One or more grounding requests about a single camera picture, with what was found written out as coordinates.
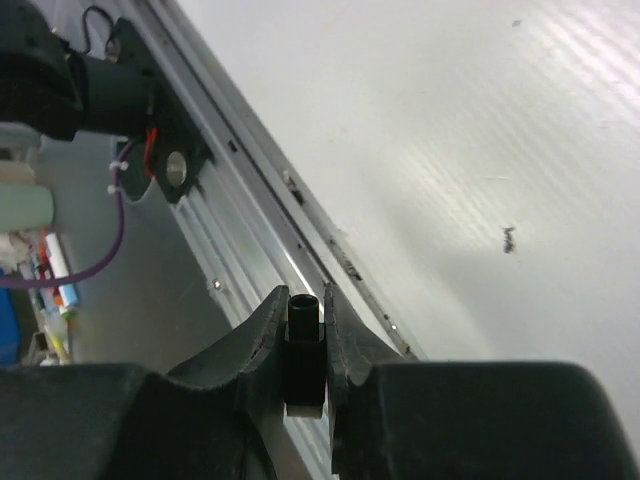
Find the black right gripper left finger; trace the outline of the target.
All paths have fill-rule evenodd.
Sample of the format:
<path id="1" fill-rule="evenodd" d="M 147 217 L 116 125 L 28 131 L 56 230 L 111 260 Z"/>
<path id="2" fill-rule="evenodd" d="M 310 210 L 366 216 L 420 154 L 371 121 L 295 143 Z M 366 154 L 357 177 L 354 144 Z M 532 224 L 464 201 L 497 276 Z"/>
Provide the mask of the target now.
<path id="1" fill-rule="evenodd" d="M 273 479 L 289 291 L 166 374 L 136 364 L 1 373 L 5 479 Z"/>

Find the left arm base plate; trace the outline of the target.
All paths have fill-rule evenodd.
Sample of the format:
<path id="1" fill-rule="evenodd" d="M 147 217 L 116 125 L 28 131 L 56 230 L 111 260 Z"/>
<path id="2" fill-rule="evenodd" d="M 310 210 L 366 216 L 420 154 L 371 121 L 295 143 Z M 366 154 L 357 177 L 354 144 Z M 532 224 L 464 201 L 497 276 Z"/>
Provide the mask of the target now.
<path id="1" fill-rule="evenodd" d="M 108 64 L 106 98 L 115 103 L 111 122 L 119 135 L 155 133 L 147 167 L 165 199 L 176 204 L 214 154 L 133 23 L 119 18 L 110 41 L 119 47 L 117 60 Z"/>

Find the black marker cap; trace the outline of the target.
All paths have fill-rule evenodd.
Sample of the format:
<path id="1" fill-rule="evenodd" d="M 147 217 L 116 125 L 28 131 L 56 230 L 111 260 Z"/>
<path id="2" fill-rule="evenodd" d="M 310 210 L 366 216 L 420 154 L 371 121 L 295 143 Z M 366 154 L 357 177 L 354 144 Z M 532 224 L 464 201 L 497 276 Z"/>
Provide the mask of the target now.
<path id="1" fill-rule="evenodd" d="M 326 341 L 319 300 L 292 296 L 287 305 L 283 349 L 283 399 L 289 417 L 320 419 L 326 386 Z"/>

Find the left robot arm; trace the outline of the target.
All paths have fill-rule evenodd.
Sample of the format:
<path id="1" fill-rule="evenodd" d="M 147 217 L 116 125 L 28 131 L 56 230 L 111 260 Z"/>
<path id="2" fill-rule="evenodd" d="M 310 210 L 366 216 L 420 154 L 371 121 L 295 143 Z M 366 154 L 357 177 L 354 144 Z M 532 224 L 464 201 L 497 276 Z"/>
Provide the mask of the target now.
<path id="1" fill-rule="evenodd" d="M 142 72 L 81 53 L 29 1 L 1 3 L 1 121 L 54 140 L 79 131 L 140 137 L 154 87 Z"/>

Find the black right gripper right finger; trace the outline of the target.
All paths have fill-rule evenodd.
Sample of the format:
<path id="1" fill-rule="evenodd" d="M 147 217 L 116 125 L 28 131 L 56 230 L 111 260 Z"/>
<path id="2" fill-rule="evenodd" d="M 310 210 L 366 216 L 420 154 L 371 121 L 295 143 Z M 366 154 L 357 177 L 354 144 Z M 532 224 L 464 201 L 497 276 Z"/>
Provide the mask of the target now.
<path id="1" fill-rule="evenodd" d="M 556 361 L 411 361 L 324 293 L 331 467 L 342 479 L 635 479 L 597 379 Z"/>

